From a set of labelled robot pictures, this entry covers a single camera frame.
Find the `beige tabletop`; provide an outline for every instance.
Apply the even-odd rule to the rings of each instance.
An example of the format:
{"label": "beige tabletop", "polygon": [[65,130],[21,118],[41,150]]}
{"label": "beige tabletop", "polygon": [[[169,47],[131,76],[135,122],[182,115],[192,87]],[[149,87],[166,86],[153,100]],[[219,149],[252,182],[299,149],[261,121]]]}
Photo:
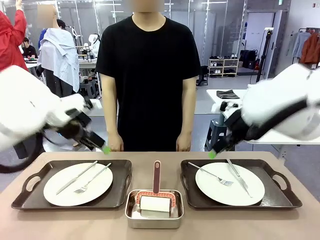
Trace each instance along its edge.
{"label": "beige tabletop", "polygon": [[[290,181],[303,206],[294,210],[196,211],[188,206],[180,181],[180,162],[208,159],[207,152],[46,152],[0,194],[1,240],[319,240],[320,204],[269,152],[223,152],[219,159],[262,159]],[[161,188],[183,195],[184,217],[178,229],[132,229],[124,205],[109,211],[36,211],[11,208],[27,177],[52,160],[127,159],[132,189],[151,189],[153,163],[161,161]]]}

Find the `hand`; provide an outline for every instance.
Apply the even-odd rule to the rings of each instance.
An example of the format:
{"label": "hand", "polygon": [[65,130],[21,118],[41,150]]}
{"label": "hand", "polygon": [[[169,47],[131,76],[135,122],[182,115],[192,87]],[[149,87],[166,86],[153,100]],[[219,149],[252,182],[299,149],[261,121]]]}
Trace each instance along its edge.
{"label": "hand", "polygon": [[118,133],[108,135],[108,147],[111,152],[123,152],[124,141]]}
{"label": "hand", "polygon": [[22,10],[21,4],[22,4],[22,0],[15,0],[15,8],[17,10]]}
{"label": "hand", "polygon": [[176,140],[175,150],[177,152],[190,152],[191,133],[180,133]]}

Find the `folded gray cloth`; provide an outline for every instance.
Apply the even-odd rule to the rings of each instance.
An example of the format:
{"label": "folded gray cloth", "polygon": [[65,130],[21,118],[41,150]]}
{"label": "folded gray cloth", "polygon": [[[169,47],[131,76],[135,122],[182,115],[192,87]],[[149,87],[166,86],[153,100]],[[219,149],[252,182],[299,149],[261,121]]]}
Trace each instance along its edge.
{"label": "folded gray cloth", "polygon": [[234,91],[216,91],[216,96],[221,99],[239,99]]}

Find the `brown garment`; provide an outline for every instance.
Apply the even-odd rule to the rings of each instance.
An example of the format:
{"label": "brown garment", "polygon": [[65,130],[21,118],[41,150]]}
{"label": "brown garment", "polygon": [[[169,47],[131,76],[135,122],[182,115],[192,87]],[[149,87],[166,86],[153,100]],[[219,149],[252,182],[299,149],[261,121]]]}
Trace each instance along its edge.
{"label": "brown garment", "polygon": [[302,49],[300,63],[302,64],[318,64],[320,61],[320,40],[319,33],[313,33],[307,41],[305,41]]}

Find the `knife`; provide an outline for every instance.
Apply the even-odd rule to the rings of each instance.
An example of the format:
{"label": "knife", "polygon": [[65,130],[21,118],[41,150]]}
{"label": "knife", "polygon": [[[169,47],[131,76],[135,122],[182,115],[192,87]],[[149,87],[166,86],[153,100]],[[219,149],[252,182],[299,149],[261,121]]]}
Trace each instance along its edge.
{"label": "knife", "polygon": [[82,174],[84,174],[86,171],[88,171],[90,168],[92,168],[94,165],[96,165],[98,161],[93,162],[90,166],[88,166],[85,170],[83,170],[82,172],[80,172],[77,176],[75,176],[74,178],[72,178],[70,181],[68,181],[65,185],[63,185],[63,187],[61,187],[55,195],[58,195],[59,193],[61,193],[63,190],[65,190],[68,186],[70,186],[72,183],[74,183]]}
{"label": "knife", "polygon": [[234,171],[234,173],[236,174],[236,176],[239,179],[239,183],[241,184],[241,186],[244,188],[244,190],[246,191],[246,193],[249,195],[250,198],[252,198],[252,196],[250,195],[250,193],[248,192],[248,185],[246,184],[245,180],[240,176],[239,172],[237,171],[237,169],[235,168],[235,166],[232,164],[232,162],[230,161],[230,159],[226,159],[226,161],[228,162],[228,164],[230,165],[230,167],[232,168],[232,170]]}

